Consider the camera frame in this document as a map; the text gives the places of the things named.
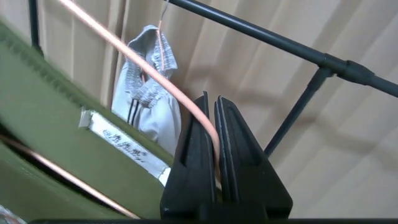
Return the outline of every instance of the curtain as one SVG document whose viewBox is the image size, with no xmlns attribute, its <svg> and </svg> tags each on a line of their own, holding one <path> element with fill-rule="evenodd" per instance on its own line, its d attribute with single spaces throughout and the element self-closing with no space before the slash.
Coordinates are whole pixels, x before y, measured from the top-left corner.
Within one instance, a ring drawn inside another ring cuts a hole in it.
<svg viewBox="0 0 398 224">
<path fill-rule="evenodd" d="M 75 2 L 125 42 L 157 24 L 165 4 Z M 396 0 L 200 2 L 398 83 Z M 0 0 L 0 11 L 28 40 L 27 1 Z M 124 56 L 56 1 L 39 0 L 39 22 L 45 57 L 109 108 Z M 210 102 L 234 101 L 263 148 L 317 69 L 172 4 L 163 32 L 178 63 L 172 81 L 191 99 L 208 91 Z M 293 198 L 291 217 L 397 218 L 397 114 L 397 98 L 329 78 L 270 158 Z"/>
</svg>

